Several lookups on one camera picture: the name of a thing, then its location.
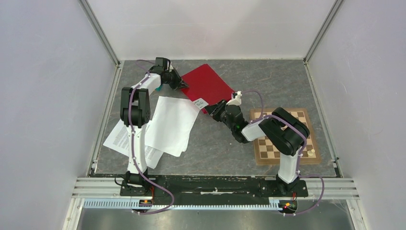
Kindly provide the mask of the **printed text paper sheet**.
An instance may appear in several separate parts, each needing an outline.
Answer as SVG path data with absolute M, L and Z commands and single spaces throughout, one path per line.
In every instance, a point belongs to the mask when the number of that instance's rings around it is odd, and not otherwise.
M 119 120 L 112 131 L 107 136 L 103 143 L 103 146 L 110 148 L 118 153 L 125 156 L 129 155 L 129 138 L 126 126 L 122 120 Z M 145 158 L 146 163 L 149 168 L 156 168 L 159 160 L 161 159 L 164 152 L 152 148 L 150 146 L 145 146 Z

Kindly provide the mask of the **red clip file folder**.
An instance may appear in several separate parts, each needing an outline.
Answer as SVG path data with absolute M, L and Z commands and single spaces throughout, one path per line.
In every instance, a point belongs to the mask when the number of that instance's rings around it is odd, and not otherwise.
M 181 91 L 203 113 L 205 107 L 215 105 L 221 100 L 230 100 L 234 90 L 208 65 L 203 64 L 181 77 L 188 88 Z

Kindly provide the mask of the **white paper stack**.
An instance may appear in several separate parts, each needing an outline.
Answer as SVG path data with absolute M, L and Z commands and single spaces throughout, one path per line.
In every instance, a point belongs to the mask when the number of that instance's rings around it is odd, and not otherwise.
M 159 96 L 145 144 L 179 157 L 187 148 L 199 108 L 189 99 Z

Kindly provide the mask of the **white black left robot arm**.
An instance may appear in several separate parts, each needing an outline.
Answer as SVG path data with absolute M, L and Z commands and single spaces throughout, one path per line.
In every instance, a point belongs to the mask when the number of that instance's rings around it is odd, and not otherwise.
M 155 58 L 154 65 L 146 70 L 142 80 L 121 90 L 120 119 L 123 121 L 129 140 L 129 162 L 121 187 L 140 196 L 150 190 L 146 179 L 145 134 L 150 121 L 150 95 L 155 89 L 167 84 L 173 90 L 187 89 L 188 84 L 165 57 Z

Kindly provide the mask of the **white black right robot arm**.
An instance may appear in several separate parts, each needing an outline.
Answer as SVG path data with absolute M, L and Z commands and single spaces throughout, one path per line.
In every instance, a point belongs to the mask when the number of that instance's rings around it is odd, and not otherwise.
M 281 107 L 252 122 L 244 119 L 238 105 L 227 105 L 224 100 L 206 106 L 205 110 L 215 121 L 224 123 L 239 143 L 249 143 L 267 137 L 281 153 L 280 168 L 275 181 L 276 190 L 283 196 L 294 192 L 301 178 L 300 158 L 310 135 L 304 123 Z

